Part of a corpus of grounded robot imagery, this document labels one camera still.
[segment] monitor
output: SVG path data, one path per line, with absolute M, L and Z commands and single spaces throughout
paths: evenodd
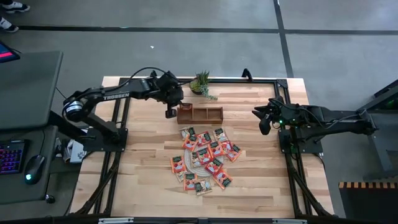
M 19 55 L 0 41 L 0 63 L 10 62 L 18 59 L 20 59 Z

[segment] shoe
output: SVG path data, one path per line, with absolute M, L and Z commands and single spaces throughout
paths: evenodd
M 5 20 L 5 18 L 2 18 L 0 21 L 0 29 L 10 33 L 17 32 L 19 30 L 18 26 L 12 25 L 10 22 Z
M 3 4 L 2 7 L 6 10 L 6 13 L 9 14 L 13 14 L 15 12 L 27 12 L 30 9 L 30 6 L 19 2 L 12 2 L 12 4 L 9 5 Z

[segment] succulent plant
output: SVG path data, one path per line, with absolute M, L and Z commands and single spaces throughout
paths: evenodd
M 217 100 L 217 97 L 209 95 L 209 74 L 210 72 L 204 71 L 201 73 L 196 73 L 196 79 L 192 82 L 190 82 L 189 87 L 193 91 L 201 92 L 205 97 L 211 99 L 211 100 Z

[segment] computer mouse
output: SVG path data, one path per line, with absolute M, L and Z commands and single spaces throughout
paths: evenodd
M 41 155 L 33 156 L 29 159 L 25 167 L 25 183 L 36 184 L 42 177 L 45 157 Z

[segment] plant pot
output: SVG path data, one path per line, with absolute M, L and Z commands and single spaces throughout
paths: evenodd
M 196 95 L 201 95 L 202 93 L 201 93 L 201 91 L 195 91 L 195 90 L 192 90 L 191 89 L 191 91 L 192 91 L 192 93 L 194 93 L 194 94 L 196 94 Z

